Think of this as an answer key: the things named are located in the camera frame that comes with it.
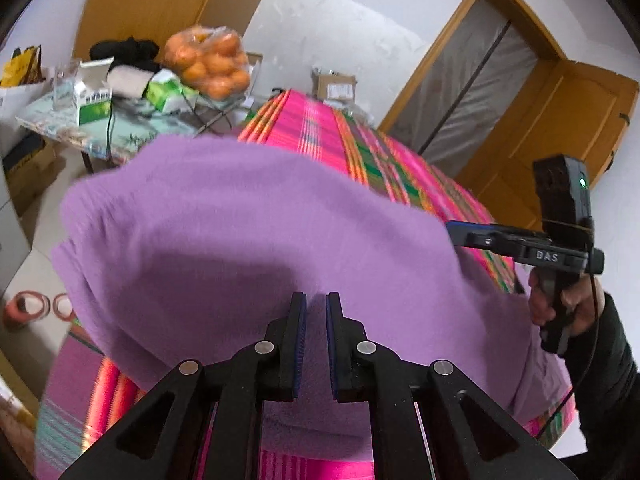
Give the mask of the black sleeve right forearm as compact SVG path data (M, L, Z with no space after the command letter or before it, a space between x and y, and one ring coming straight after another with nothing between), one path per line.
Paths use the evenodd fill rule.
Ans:
M562 462L579 479L639 477L639 372L614 300L599 325L568 341L565 366L575 389L587 451Z

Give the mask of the person's right hand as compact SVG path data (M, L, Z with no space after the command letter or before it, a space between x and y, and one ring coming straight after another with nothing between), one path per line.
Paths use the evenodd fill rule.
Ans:
M528 298L530 320L539 327L545 326L555 318L552 300L547 297L540 286L541 280L536 269L529 273ZM583 275L574 285L562 291L562 303L574 313L574 321L570 326L570 334L579 336L590 330L591 326L602 315L605 296L597 278Z

